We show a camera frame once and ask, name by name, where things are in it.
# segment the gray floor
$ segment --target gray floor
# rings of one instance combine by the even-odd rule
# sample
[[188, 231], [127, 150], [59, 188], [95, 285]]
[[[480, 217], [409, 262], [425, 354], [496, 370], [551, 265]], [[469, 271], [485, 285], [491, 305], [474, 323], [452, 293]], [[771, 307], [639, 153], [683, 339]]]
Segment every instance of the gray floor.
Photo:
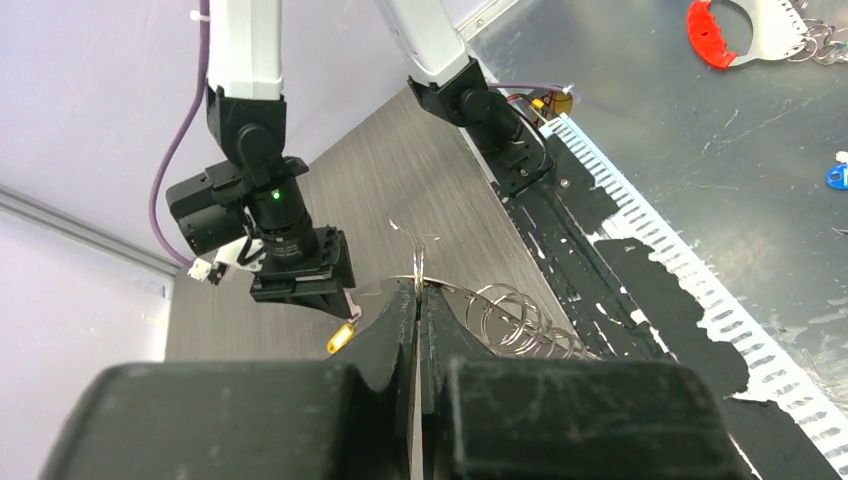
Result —
[[[845, 65], [707, 66], [691, 1], [522, 0], [471, 42], [501, 81], [574, 83], [573, 117], [740, 303], [843, 408], [848, 401]], [[714, 2], [731, 50], [743, 14]], [[848, 26], [848, 5], [808, 16]]]
[[[385, 277], [412, 273], [416, 240], [426, 245], [428, 276], [473, 289], [515, 285], [567, 325], [457, 129], [424, 113], [406, 90], [301, 179], [315, 223], [336, 225], [347, 235], [359, 285], [355, 299], [378, 291]], [[327, 355], [340, 320], [298, 307], [256, 305], [249, 280], [239, 275], [216, 288], [178, 275], [166, 359]]]

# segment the red handle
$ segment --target red handle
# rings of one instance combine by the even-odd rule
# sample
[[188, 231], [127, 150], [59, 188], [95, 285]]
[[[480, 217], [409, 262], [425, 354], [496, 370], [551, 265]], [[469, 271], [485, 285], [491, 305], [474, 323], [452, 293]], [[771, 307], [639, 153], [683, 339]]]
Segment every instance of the red handle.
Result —
[[727, 41], [722, 38], [721, 28], [710, 14], [710, 3], [711, 0], [697, 0], [689, 7], [686, 30], [698, 55], [711, 67], [726, 70], [739, 55], [727, 51]]

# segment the yellow plastic tip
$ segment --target yellow plastic tip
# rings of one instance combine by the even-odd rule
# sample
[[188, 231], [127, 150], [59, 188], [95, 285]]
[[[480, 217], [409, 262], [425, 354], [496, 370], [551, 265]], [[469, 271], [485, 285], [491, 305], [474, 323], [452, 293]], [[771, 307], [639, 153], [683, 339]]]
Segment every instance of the yellow plastic tip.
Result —
[[327, 342], [327, 351], [330, 352], [330, 355], [338, 352], [342, 349], [347, 343], [353, 338], [353, 334], [355, 333], [355, 329], [353, 325], [349, 323], [345, 323], [339, 328], [335, 335], [330, 337], [330, 341]]

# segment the white perforated strip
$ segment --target white perforated strip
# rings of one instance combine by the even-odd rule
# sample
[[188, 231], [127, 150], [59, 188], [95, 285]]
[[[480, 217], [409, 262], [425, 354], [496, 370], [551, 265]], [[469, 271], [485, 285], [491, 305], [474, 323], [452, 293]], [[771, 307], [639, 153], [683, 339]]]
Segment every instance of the white perforated strip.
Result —
[[810, 377], [745, 311], [710, 272], [704, 262], [660, 217], [635, 187], [567, 116], [542, 128], [558, 135], [618, 203], [598, 238], [636, 238], [654, 249], [652, 260], [665, 265], [704, 307], [699, 326], [712, 340], [727, 341], [748, 363], [748, 392], [740, 398], [771, 399], [789, 413], [848, 480], [848, 419], [810, 380]]

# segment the wooden floor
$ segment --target wooden floor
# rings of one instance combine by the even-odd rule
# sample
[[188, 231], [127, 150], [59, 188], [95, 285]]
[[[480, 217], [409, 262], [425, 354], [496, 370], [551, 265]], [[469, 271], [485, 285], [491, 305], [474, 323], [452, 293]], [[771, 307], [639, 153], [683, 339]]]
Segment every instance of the wooden floor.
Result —
[[[459, 131], [423, 112], [404, 90], [322, 155], [299, 179], [312, 218], [345, 231], [358, 288], [412, 273], [413, 240], [425, 274], [468, 288], [509, 283], [565, 318]], [[249, 275], [218, 287], [178, 275], [167, 360], [324, 358], [341, 320], [313, 310], [256, 305]]]

